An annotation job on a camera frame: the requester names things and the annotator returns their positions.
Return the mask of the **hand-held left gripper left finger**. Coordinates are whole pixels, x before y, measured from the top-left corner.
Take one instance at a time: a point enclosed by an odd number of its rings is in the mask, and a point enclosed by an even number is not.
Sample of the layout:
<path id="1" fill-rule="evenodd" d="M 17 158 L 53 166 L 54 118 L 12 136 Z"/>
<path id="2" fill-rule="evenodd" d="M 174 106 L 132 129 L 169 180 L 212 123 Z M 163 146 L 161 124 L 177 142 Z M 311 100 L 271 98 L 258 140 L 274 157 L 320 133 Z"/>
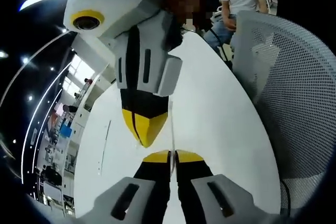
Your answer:
<path id="1" fill-rule="evenodd" d="M 169 150 L 145 157 L 133 177 L 124 177 L 99 195 L 79 223 L 162 223 L 170 198 Z"/>

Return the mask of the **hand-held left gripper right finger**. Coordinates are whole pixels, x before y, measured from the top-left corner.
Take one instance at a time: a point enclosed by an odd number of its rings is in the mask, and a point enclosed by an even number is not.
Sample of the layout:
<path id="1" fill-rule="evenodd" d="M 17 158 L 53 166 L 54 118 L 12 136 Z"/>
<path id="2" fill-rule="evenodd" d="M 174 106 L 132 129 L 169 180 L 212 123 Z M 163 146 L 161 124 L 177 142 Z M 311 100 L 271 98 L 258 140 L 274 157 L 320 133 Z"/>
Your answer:
<path id="1" fill-rule="evenodd" d="M 178 198 L 186 223 L 262 223 L 252 195 L 222 174 L 214 175 L 193 152 L 175 151 Z"/>

